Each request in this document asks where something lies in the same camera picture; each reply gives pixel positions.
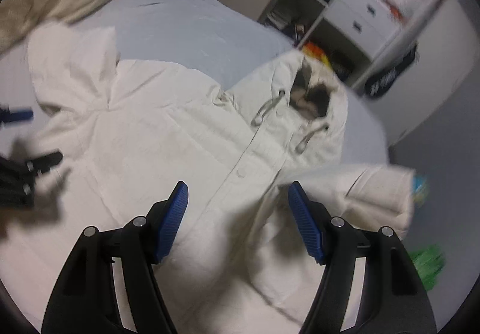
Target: wall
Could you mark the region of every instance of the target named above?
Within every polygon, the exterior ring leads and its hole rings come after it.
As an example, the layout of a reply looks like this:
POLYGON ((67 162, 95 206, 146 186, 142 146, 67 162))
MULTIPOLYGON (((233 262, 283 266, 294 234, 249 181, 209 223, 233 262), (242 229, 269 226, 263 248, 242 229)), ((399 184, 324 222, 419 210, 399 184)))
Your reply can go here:
POLYGON ((475 28, 480 11, 472 1, 445 0, 418 39, 418 62, 381 99, 364 98, 385 126, 389 144, 440 107, 477 62, 480 40, 475 28))
POLYGON ((446 266, 429 298, 438 328, 465 300, 480 273, 480 63, 421 126, 394 146, 396 163, 427 175, 407 249, 438 244, 446 266))

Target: green object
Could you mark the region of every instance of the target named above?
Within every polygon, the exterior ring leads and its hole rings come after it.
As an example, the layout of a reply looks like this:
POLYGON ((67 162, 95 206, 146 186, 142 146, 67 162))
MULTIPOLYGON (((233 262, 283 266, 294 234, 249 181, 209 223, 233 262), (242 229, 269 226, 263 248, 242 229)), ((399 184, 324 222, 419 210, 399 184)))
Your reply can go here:
POLYGON ((418 275, 427 291, 437 283, 437 275, 445 266, 445 257, 440 248, 433 244, 426 249, 409 253, 418 275))

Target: shelving unit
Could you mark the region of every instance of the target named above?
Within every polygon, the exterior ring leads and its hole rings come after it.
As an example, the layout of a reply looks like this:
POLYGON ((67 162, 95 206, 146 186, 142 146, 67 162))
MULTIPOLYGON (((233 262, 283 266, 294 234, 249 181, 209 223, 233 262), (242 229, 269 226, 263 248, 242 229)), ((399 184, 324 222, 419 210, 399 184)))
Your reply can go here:
MULTIPOLYGON (((341 53, 354 66, 345 83, 360 93, 371 74, 397 60, 415 42, 440 2, 272 0, 260 22, 267 23, 272 13, 289 13, 287 23, 301 23, 305 28, 305 35, 297 42, 297 47, 301 49, 311 41, 327 54, 332 51, 341 53), (396 19, 400 12, 403 14, 401 22, 396 19)), ((292 26, 279 30, 291 33, 292 26)))

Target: blue gripper pad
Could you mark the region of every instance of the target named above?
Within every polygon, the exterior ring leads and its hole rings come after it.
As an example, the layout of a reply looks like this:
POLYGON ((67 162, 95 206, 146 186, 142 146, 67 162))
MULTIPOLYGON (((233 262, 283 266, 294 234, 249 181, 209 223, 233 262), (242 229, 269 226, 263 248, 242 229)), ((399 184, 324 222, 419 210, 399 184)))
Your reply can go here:
POLYGON ((320 264, 323 260, 322 234, 318 230, 314 219, 311 217, 305 200, 308 200, 299 184, 289 187, 289 206, 300 231, 301 238, 308 254, 320 264))
POLYGON ((183 219, 188 204, 188 187, 181 183, 174 196, 169 199, 170 206, 158 229, 157 259, 162 261, 172 249, 173 241, 183 219))

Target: white wall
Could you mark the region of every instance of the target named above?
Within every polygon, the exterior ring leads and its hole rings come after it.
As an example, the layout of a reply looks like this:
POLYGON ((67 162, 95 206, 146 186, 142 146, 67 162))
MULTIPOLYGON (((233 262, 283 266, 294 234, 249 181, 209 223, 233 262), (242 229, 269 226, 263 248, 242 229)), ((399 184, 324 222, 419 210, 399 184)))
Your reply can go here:
POLYGON ((458 0, 445 0, 418 39, 418 62, 379 100, 363 98, 385 126, 388 143, 398 142, 438 109, 479 54, 480 40, 468 15, 458 0))

